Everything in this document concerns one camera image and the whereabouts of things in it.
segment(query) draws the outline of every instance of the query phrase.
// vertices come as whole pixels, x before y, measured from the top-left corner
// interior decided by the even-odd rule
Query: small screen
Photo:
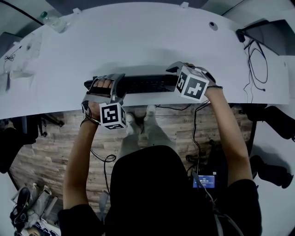
[[[214,175],[199,175],[199,180],[206,189],[215,188],[215,176]],[[198,187],[198,183],[194,179],[193,188],[197,188],[197,187]]]

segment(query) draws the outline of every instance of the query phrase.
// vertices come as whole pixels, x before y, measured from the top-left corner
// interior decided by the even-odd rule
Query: keyboard
[[[117,85],[117,94],[174,92],[178,81],[175,75],[126,76]],[[84,86],[89,89],[93,80],[86,81]]]

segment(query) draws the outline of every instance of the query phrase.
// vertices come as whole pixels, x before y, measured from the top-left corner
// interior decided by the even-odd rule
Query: white wall
[[[290,0],[245,0],[225,17],[243,26],[265,18],[273,21],[286,19],[295,31],[295,8]],[[278,105],[284,113],[295,118],[295,57],[288,57],[290,104]],[[281,160],[282,166],[289,166],[295,173],[295,143],[281,138],[267,123],[258,122],[252,155],[260,155],[276,164]],[[287,236],[295,227],[295,180],[287,189],[261,180],[258,193],[262,213],[263,236]]]
[[[0,174],[0,188],[0,236],[12,236],[14,228],[9,215],[14,205],[10,199],[17,190],[8,174]]]
[[[14,6],[25,11],[34,18],[40,19],[40,14],[43,11],[60,14],[52,8],[45,0],[6,0]],[[14,10],[13,8],[0,3],[0,34],[8,32],[11,34],[19,34],[26,36],[31,31],[37,29],[40,25],[35,23],[27,16]]]

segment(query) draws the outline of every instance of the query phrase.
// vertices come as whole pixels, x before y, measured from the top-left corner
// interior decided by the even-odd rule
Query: plastic bottle
[[[41,19],[44,24],[49,25],[58,33],[63,33],[66,29],[66,22],[57,16],[49,15],[47,12],[42,12]]]

